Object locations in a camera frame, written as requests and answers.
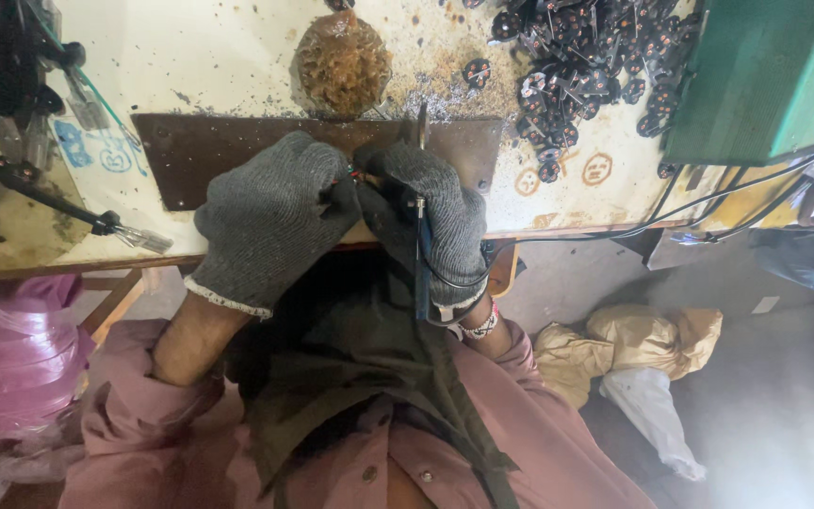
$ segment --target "hand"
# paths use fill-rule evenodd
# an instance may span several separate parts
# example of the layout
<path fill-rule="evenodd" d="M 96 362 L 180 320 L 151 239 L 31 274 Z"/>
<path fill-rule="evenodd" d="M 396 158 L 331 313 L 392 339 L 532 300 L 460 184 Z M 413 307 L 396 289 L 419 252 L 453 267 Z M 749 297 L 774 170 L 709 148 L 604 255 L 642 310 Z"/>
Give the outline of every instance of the hand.
<path fill-rule="evenodd" d="M 432 236 L 430 265 L 455 283 L 479 279 L 486 272 L 480 250 L 486 233 L 486 202 L 482 197 L 476 191 L 462 188 L 457 171 L 445 161 L 418 148 L 398 143 L 366 158 L 368 171 L 393 179 L 412 195 L 426 199 L 425 213 Z M 395 208 L 389 199 L 365 184 L 357 187 L 357 196 L 369 229 L 391 257 L 413 272 L 415 210 Z M 443 309 L 469 306 L 485 291 L 486 284 L 483 281 L 472 288 L 454 288 L 433 276 L 432 303 Z"/>
<path fill-rule="evenodd" d="M 341 151 L 298 131 L 213 179 L 194 217 L 209 251 L 187 288 L 271 317 L 278 298 L 359 219 L 348 169 Z"/>

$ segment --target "dark apron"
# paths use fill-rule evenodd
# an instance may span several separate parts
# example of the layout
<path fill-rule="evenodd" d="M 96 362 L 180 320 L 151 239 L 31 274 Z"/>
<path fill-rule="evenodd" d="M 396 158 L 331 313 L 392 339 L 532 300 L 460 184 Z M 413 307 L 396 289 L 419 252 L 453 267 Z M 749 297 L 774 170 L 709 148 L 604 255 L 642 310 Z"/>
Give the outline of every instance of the dark apron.
<path fill-rule="evenodd" d="M 383 252 L 329 254 L 288 291 L 272 320 L 232 341 L 229 377 L 247 401 L 263 494 L 275 489 L 284 507 L 284 480 L 301 459 L 344 438 L 385 394 L 434 423 L 473 467 L 493 507 L 517 507 L 506 476 L 517 467 L 459 380 L 450 332 L 413 319 L 413 297 L 401 282 L 410 278 L 392 271 Z"/>

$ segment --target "green wire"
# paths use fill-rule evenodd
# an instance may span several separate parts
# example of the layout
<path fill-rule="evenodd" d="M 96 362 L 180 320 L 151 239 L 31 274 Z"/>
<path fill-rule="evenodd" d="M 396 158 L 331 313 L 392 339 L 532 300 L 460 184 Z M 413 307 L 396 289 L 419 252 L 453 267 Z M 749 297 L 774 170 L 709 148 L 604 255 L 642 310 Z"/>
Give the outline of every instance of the green wire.
<path fill-rule="evenodd" d="M 25 4 L 30 7 L 30 10 L 33 12 L 33 16 L 36 17 L 36 21 L 39 22 L 40 26 L 42 27 L 42 30 L 46 32 L 46 36 L 49 37 L 49 39 L 51 39 L 53 42 L 55 42 L 55 47 L 57 47 L 60 51 L 64 51 L 65 47 L 62 45 L 62 42 L 59 41 L 58 36 L 56 36 L 55 33 L 53 33 L 52 30 L 49 28 L 49 26 L 46 25 L 46 22 L 42 20 L 42 17 L 40 16 L 40 13 L 37 12 L 35 6 L 30 4 L 29 2 Z M 140 148 L 142 146 L 140 140 L 137 138 L 137 136 L 130 132 L 130 130 L 124 125 L 124 122 L 121 122 L 119 120 L 119 116 L 116 115 L 115 111 L 112 110 L 112 107 L 108 105 L 108 101 L 106 100 L 106 98 L 102 97 L 102 94 L 99 93 L 99 90 L 96 88 L 96 85 L 93 84 L 93 81 L 90 79 L 90 77 L 87 76 L 85 72 L 81 69 L 81 66 L 75 64 L 73 67 L 74 70 L 77 71 L 77 73 L 87 84 L 87 86 L 90 87 L 90 90 L 93 90 L 93 95 L 96 96 L 96 99 L 99 101 L 99 103 L 102 104 L 106 111 L 108 111 L 108 115 L 112 118 L 113 121 L 115 121 L 115 123 L 119 125 L 119 129 L 121 130 L 121 132 L 123 132 L 124 135 L 132 143 L 134 143 L 134 145 Z"/>

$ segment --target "green box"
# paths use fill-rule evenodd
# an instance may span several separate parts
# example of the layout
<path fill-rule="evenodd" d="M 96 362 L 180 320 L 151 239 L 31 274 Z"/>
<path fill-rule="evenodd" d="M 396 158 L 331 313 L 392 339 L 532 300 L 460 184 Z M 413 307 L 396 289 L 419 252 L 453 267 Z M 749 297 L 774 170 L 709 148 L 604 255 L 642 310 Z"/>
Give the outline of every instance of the green box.
<path fill-rule="evenodd" d="M 710 0 L 670 163 L 761 167 L 814 152 L 814 0 Z"/>

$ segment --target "brown sponge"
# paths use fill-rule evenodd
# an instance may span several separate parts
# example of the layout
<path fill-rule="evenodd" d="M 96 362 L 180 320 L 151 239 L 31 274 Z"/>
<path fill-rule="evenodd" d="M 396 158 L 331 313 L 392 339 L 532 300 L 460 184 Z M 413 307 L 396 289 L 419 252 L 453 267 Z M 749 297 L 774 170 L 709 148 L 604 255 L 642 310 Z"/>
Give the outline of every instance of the brown sponge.
<path fill-rule="evenodd" d="M 391 78 L 391 53 L 352 9 L 317 19 L 300 40 L 297 64 L 317 107 L 347 119 L 372 108 Z"/>

